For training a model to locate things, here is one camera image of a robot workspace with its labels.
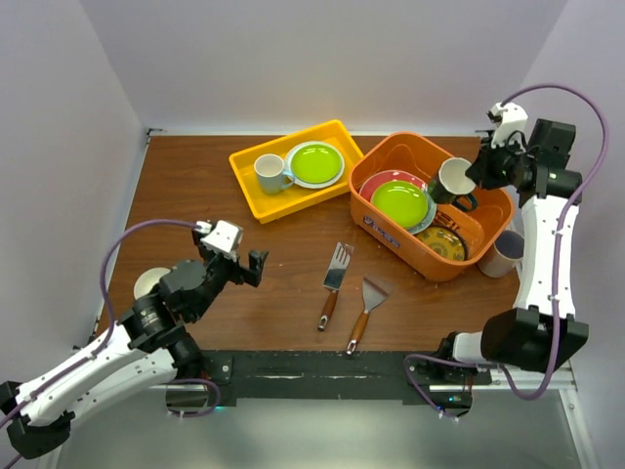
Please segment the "yellow patterned plate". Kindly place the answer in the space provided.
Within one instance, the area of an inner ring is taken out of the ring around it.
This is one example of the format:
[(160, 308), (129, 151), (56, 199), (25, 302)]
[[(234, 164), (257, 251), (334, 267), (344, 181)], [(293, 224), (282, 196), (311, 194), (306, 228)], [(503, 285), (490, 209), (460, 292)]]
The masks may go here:
[(469, 258), (466, 241), (454, 230), (440, 225), (430, 225), (416, 235), (429, 249), (440, 257), (454, 262)]

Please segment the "white cup green handle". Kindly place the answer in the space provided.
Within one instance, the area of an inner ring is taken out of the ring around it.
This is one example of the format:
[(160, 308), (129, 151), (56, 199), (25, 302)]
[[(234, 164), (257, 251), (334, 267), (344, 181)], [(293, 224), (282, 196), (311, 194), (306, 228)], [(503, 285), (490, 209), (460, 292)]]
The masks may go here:
[(443, 161), (428, 183), (427, 192), (436, 204), (451, 204), (468, 213), (479, 204), (473, 191), (476, 183), (466, 175), (472, 163), (464, 158), (451, 157)]

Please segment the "small white dish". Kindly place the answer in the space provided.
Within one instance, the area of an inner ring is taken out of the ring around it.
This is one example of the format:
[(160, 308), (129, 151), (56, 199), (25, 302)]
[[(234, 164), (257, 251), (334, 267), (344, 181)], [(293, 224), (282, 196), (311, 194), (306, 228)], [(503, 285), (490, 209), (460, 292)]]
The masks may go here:
[(133, 296), (135, 299), (139, 299), (145, 295), (148, 295), (150, 291), (158, 285), (160, 279), (169, 274), (171, 270), (169, 268), (157, 267), (144, 271), (138, 276), (133, 287)]

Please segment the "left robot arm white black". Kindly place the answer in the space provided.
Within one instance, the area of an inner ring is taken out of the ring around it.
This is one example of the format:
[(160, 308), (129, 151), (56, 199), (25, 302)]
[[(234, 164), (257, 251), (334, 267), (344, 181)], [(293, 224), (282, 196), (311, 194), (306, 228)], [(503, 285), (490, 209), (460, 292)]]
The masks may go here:
[(227, 283), (258, 286), (268, 254), (252, 250), (241, 265), (242, 230), (229, 223), (199, 225), (192, 238), (199, 259), (146, 277), (144, 294), (105, 333), (40, 377), (2, 383), (1, 426), (20, 458), (54, 451), (81, 419), (153, 385), (201, 384), (220, 400), (186, 326)]

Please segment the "red and teal plate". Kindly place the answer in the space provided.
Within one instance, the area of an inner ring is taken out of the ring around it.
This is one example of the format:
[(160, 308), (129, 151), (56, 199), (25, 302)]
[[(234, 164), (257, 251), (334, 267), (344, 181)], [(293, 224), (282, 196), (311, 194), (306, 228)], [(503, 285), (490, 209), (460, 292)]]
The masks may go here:
[(370, 203), (370, 198), (375, 190), (382, 184), (389, 181), (405, 181), (412, 183), (422, 189), (429, 202), (428, 212), (425, 219), (412, 228), (406, 228), (408, 232), (416, 235), (427, 228), (433, 221), (437, 212), (437, 206), (427, 193), (427, 184), (419, 177), (402, 170), (385, 170), (371, 176), (360, 188), (359, 194)]

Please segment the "beige purple cup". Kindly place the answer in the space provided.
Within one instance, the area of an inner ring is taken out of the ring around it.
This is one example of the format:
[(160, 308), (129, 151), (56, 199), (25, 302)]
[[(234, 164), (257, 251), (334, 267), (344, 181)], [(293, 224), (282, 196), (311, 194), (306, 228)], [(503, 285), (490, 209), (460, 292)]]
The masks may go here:
[(491, 278), (508, 274), (522, 260), (524, 238), (521, 234), (506, 230), (502, 232), (478, 261), (479, 270)]

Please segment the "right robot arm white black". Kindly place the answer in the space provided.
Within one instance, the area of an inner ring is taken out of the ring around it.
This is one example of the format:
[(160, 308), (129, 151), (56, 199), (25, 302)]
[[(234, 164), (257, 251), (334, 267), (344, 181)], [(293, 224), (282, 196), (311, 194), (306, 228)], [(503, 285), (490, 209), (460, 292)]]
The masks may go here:
[(572, 230), (583, 182), (566, 164), (576, 135), (572, 124), (538, 119), (529, 136), (483, 139), (467, 176), (482, 190), (512, 186), (520, 196), (524, 248), (520, 290), (513, 307), (479, 333), (454, 332), (435, 360), (437, 377), (458, 383), (470, 365), (506, 364), (525, 371), (558, 369), (586, 344), (589, 326), (575, 318), (570, 287)]

